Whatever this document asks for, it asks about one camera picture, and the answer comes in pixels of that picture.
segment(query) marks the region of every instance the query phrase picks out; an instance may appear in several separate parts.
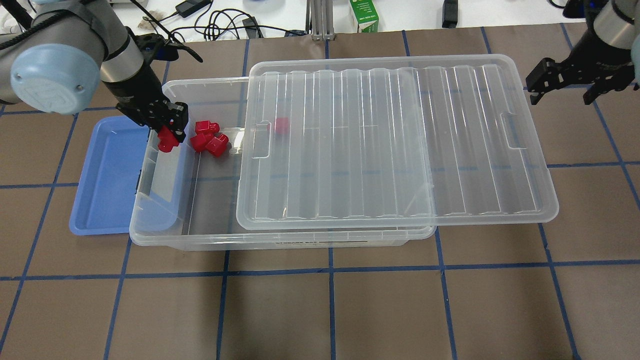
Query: blue tape grid line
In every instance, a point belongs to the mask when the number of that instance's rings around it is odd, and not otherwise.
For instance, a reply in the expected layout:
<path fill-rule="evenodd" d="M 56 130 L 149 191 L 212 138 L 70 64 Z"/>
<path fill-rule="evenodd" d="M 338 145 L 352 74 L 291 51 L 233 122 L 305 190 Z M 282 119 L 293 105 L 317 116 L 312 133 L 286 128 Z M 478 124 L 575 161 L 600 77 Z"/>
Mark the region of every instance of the blue tape grid line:
<path fill-rule="evenodd" d="M 220 310 L 218 313 L 218 337 L 216 339 L 216 360 L 220 360 L 220 352 L 222 350 L 222 330 L 225 319 L 225 304 L 227 303 L 227 281 L 229 272 L 229 250 L 225 251 L 225 265 L 222 271 L 222 287 L 220 290 Z"/>
<path fill-rule="evenodd" d="M 409 49 L 409 41 L 407 40 L 405 30 L 402 30 L 402 39 L 404 43 L 405 55 L 411 56 L 411 51 Z M 487 46 L 487 51 L 491 53 L 491 51 L 489 50 L 489 43 L 485 42 L 485 44 Z M 453 331 L 453 321 L 451 320 L 449 290 L 447 289 L 447 274 L 446 274 L 447 269 L 444 263 L 444 255 L 442 254 L 442 244 L 440 243 L 439 229 L 436 229 L 435 241 L 436 241 L 436 249 L 438 252 L 438 270 L 440 271 L 440 284 L 442 285 L 442 298 L 444 303 L 445 316 L 447 318 L 447 331 L 449 332 L 449 346 L 451 347 L 451 357 L 452 357 L 452 360 L 458 360 L 458 350 L 456 349 L 456 337 Z"/>
<path fill-rule="evenodd" d="M 115 106 L 99 106 L 96 108 L 86 108 L 83 111 L 102 111 L 102 110 L 116 110 Z M 22 110 L 22 111 L 7 111 L 3 115 L 29 115 L 29 114 L 44 114 L 40 110 Z"/>
<path fill-rule="evenodd" d="M 625 165 L 640 165 L 640 161 L 624 161 Z M 547 164 L 547 168 L 579 168 L 579 167 L 617 167 L 620 163 L 611 161 L 603 163 L 575 163 L 575 164 Z M 434 172 L 444 171 L 444 168 L 432 168 Z M 461 171 L 477 170 L 476 168 L 460 168 Z M 347 172 L 341 174 L 340 172 L 334 173 L 335 176 L 346 176 Z M 239 176 L 221 176 L 221 177 L 199 177 L 200 182 L 216 182 L 216 181 L 238 181 Z M 22 189 L 22 188 L 51 188 L 51 187 L 74 187 L 78 186 L 78 183 L 57 183 L 57 184 L 12 184 L 12 185 L 0 185 L 0 189 Z"/>
<path fill-rule="evenodd" d="M 329 259 L 329 339 L 331 341 L 331 360 L 336 359 L 335 350 L 335 286 L 333 268 L 333 248 L 328 249 Z"/>
<path fill-rule="evenodd" d="M 540 237 L 542 238 L 542 245 L 545 248 L 545 254 L 547 255 L 547 263 L 549 265 L 549 270 L 551 272 L 551 279 L 554 283 L 554 288 L 556 289 L 556 296 L 558 299 L 558 304 L 560 305 L 560 313 L 562 314 L 562 320 L 564 322 L 564 329 L 566 330 L 567 338 L 569 339 L 569 346 L 571 347 L 571 352 L 573 354 L 574 360 L 580 360 L 580 355 L 578 355 L 578 349 L 575 346 L 575 339 L 573 338 L 573 331 L 571 330 L 571 324 L 569 323 L 569 316 L 566 313 L 566 308 L 564 306 L 564 299 L 562 296 L 562 291 L 560 290 L 560 282 L 558 281 L 556 274 L 556 267 L 553 264 L 553 259 L 551 258 L 551 251 L 549 251 L 549 246 L 547 243 L 547 235 L 545 234 L 545 228 L 542 224 L 538 224 L 538 229 L 540 230 Z"/>
<path fill-rule="evenodd" d="M 447 274 L 444 264 L 444 255 L 442 254 L 442 243 L 440 242 L 440 230 L 436 229 L 436 248 L 438 251 L 438 266 L 440 270 L 440 282 L 442 283 L 442 296 L 444 298 L 444 311 L 447 317 L 447 328 L 449 330 L 449 343 L 451 345 L 451 357 L 458 360 L 458 351 L 456 350 L 456 337 L 453 332 L 453 321 L 451 320 L 451 307 L 449 304 L 449 290 L 447 289 Z"/>
<path fill-rule="evenodd" d="M 484 26 L 480 27 L 480 32 L 482 33 L 482 39 L 484 40 L 484 46 L 486 47 L 487 54 L 493 54 L 491 52 L 491 45 L 489 44 L 489 38 L 486 36 L 486 30 L 484 30 Z"/>
<path fill-rule="evenodd" d="M 486 270 L 486 269 L 512 269 L 512 268 L 545 268 L 572 267 L 572 266 L 623 266 L 640 265 L 640 259 L 620 260 L 580 260 L 580 261 L 553 261 L 535 263 L 490 263 L 490 264 L 453 264 L 444 265 L 445 270 Z M 439 271 L 440 265 L 411 265 L 411 266 L 358 266 L 344 268 L 298 268 L 288 270 L 238 270 L 229 271 L 227 276 L 275 276 L 275 275 L 299 275 L 299 274 L 330 274 L 352 272 L 409 272 L 409 271 Z M 222 277 L 224 271 L 212 272 L 169 272 L 169 273 L 133 273 L 125 274 L 125 279 L 173 279 L 179 277 Z M 95 279 L 119 279 L 120 274 L 81 274 L 81 275 L 31 275 L 24 278 L 25 281 L 56 281 L 56 280 L 95 280 Z M 20 281 L 21 276 L 3 276 L 0 281 Z"/>
<path fill-rule="evenodd" d="M 62 170 L 62 164 L 65 161 L 65 156 L 67 155 L 67 150 L 69 148 L 69 143 L 71 142 L 71 137 L 74 134 L 74 129 L 76 128 L 76 123 L 78 120 L 78 114 L 73 116 L 73 122 L 71 123 L 71 128 L 69 129 L 69 133 L 67 135 L 67 141 L 65 142 L 65 147 L 62 149 L 62 155 L 60 156 L 60 161 L 58 162 L 58 168 L 56 169 L 56 175 L 53 177 L 53 184 L 58 183 L 58 178 L 60 176 L 60 171 Z M 18 284 L 18 288 L 15 292 L 15 296 L 13 298 L 13 303 L 11 305 L 11 309 L 9 311 L 9 315 L 7 316 L 6 323 L 4 325 L 4 330 L 2 333 L 2 338 L 0 338 L 0 354 L 2 353 L 2 349 L 4 347 L 4 342 L 6 341 L 7 334 L 9 333 L 9 328 L 11 327 L 11 321 L 13 320 L 13 315 L 15 314 L 15 308 L 18 306 L 18 300 L 20 300 L 20 294 L 22 293 L 22 287 L 24 286 L 25 278 L 27 277 L 27 273 L 29 272 L 29 265 L 31 264 L 31 260 L 33 259 L 33 254 L 36 249 L 36 245 L 38 245 L 38 239 L 40 237 L 40 233 L 42 232 L 42 226 L 44 225 L 44 220 L 47 216 L 47 210 L 51 205 L 51 199 L 53 198 L 53 192 L 55 191 L 55 187 L 52 186 L 51 190 L 49 190 L 49 196 L 47 197 L 47 202 L 45 203 L 44 209 L 42 210 L 42 215 L 40 216 L 40 222 L 38 223 L 38 228 L 36 230 L 36 234 L 33 237 L 33 241 L 31 242 L 31 248 L 29 249 L 29 255 L 27 256 L 27 260 L 24 264 L 24 268 L 22 270 L 22 275 L 20 276 L 20 283 Z"/>
<path fill-rule="evenodd" d="M 566 40 L 567 45 L 569 45 L 569 48 L 573 50 L 573 44 L 571 43 L 571 39 L 569 38 L 569 34 L 567 33 L 566 26 L 564 26 L 564 24 L 560 24 L 560 27 L 562 28 L 562 31 L 564 33 L 564 39 Z M 602 127 L 604 128 L 605 133 L 607 133 L 609 143 L 611 144 L 611 147 L 613 148 L 613 152 L 616 154 L 616 158 L 618 159 L 617 165 L 619 165 L 622 168 L 622 172 L 625 176 L 625 179 L 627 180 L 629 189 L 631 190 L 631 194 L 633 195 L 634 200 L 636 202 L 636 206 L 638 209 L 640 209 L 640 197 L 638 197 L 636 186 L 634 185 L 634 182 L 631 180 L 631 177 L 629 176 L 627 163 L 625 163 L 624 160 L 622 159 L 622 155 L 620 154 L 620 150 L 618 149 L 618 146 L 616 145 L 616 142 L 613 139 L 613 135 L 611 134 L 611 130 L 607 125 L 607 121 L 605 120 L 605 117 L 602 114 L 602 111 L 600 110 L 598 101 L 593 101 L 593 108 L 596 110 L 596 114 L 598 114 L 598 118 L 600 119 L 600 123 L 602 124 Z"/>
<path fill-rule="evenodd" d="M 249 62 L 249 45 L 250 45 L 250 40 L 246 40 L 244 43 L 244 56 L 243 56 L 243 64 L 242 64 L 242 76 L 246 76 L 246 70 L 247 70 L 247 64 Z M 244 83 L 241 85 L 241 95 L 240 97 L 243 99 L 244 98 L 244 92 L 246 90 L 246 87 L 244 85 Z M 238 106 L 238 126 L 240 126 L 240 121 L 242 119 L 242 106 Z M 232 171 L 232 175 L 235 175 L 236 171 L 237 171 L 237 166 L 238 166 L 238 159 L 234 160 L 234 166 L 233 166 L 233 171 Z M 238 190 L 238 184 L 234 183 L 233 188 L 232 188 L 232 199 L 236 196 L 237 194 L 237 190 Z M 229 221 L 227 224 L 227 229 L 229 231 L 229 233 L 232 232 L 232 228 L 233 228 L 233 219 L 235 218 L 234 216 L 234 203 L 231 202 L 229 204 Z M 218 334 L 217 334 L 217 338 L 216 338 L 216 360 L 220 360 L 220 354 L 222 351 L 222 335 L 223 335 L 223 330 L 224 330 L 224 321 L 225 321 L 225 306 L 227 304 L 227 283 L 228 283 L 228 277 L 229 277 L 229 260 L 231 257 L 231 252 L 229 250 L 225 251 L 225 264 L 223 267 L 223 271 L 222 271 L 222 285 L 220 288 L 220 310 L 218 311 Z"/>
<path fill-rule="evenodd" d="M 129 253 L 131 251 L 131 238 L 127 240 L 127 248 L 124 251 L 124 259 L 122 260 L 122 269 L 118 276 L 118 289 L 116 290 L 115 301 L 113 302 L 113 310 L 111 312 L 111 321 L 109 321 L 109 332 L 107 333 L 107 341 L 104 345 L 103 360 L 109 359 L 109 351 L 111 350 L 111 339 L 113 339 L 113 329 L 116 325 L 116 317 L 118 315 L 118 306 L 120 305 L 120 296 L 122 295 L 122 285 L 124 284 L 125 274 L 127 273 L 127 264 L 129 262 Z"/>

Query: red object on lid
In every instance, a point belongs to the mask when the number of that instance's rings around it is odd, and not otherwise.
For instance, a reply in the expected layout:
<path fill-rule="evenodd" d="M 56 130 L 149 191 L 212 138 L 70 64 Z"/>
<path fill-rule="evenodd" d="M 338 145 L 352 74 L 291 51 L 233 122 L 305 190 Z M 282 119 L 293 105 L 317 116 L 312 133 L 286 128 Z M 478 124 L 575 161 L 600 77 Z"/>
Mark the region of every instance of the red object on lid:
<path fill-rule="evenodd" d="M 196 134 L 202 133 L 219 133 L 220 125 L 217 122 L 198 121 L 196 122 Z"/>
<path fill-rule="evenodd" d="M 171 130 L 166 126 L 163 126 L 162 129 L 160 129 L 158 139 L 160 139 L 160 142 L 158 143 L 158 150 L 162 152 L 171 152 L 174 147 L 180 145 L 178 139 L 175 138 Z"/>
<path fill-rule="evenodd" d="M 276 123 L 274 127 L 274 131 L 278 135 L 284 135 L 289 133 L 289 118 L 288 117 L 277 117 Z"/>
<path fill-rule="evenodd" d="M 205 151 L 205 146 L 213 139 L 213 133 L 200 133 L 189 139 L 196 152 Z"/>
<path fill-rule="evenodd" d="M 211 141 L 205 146 L 205 148 L 215 157 L 219 158 L 222 154 L 227 151 L 227 144 L 229 143 L 229 137 L 224 134 L 220 134 L 215 136 Z"/>

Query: light blue joint cap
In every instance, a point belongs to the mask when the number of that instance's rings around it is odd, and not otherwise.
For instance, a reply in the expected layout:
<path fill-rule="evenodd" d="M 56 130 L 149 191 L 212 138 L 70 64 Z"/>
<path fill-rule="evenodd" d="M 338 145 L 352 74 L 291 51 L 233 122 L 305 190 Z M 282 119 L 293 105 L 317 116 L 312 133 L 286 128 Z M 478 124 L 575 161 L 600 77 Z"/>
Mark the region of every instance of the light blue joint cap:
<path fill-rule="evenodd" d="M 636 82 L 638 82 L 640 81 L 640 35 L 636 36 L 634 44 L 631 45 L 631 60 L 634 62 Z"/>
<path fill-rule="evenodd" d="M 22 101 L 64 115 L 84 110 L 100 81 L 91 56 L 63 44 L 43 44 L 20 54 L 11 66 L 11 87 Z"/>
<path fill-rule="evenodd" d="M 59 3 L 64 0 L 33 0 L 34 3 L 38 5 L 49 4 L 49 3 Z"/>

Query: green and white carton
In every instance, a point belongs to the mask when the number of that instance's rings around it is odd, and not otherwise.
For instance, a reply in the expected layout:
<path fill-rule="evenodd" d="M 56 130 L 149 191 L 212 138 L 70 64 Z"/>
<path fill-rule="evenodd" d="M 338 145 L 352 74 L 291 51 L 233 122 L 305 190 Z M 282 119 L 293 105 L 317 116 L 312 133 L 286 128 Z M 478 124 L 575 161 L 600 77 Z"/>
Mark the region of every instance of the green and white carton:
<path fill-rule="evenodd" d="M 349 0 L 353 24 L 359 33 L 377 33 L 380 18 L 373 0 Z"/>

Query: metal post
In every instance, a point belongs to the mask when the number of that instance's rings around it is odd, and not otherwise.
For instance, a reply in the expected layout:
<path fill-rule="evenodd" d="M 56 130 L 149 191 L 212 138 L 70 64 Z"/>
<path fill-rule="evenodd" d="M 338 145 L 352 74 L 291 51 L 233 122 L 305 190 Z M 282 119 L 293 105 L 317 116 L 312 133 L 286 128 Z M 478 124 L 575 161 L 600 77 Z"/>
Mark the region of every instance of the metal post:
<path fill-rule="evenodd" d="M 307 0 L 307 31 L 314 40 L 333 40 L 333 0 Z"/>

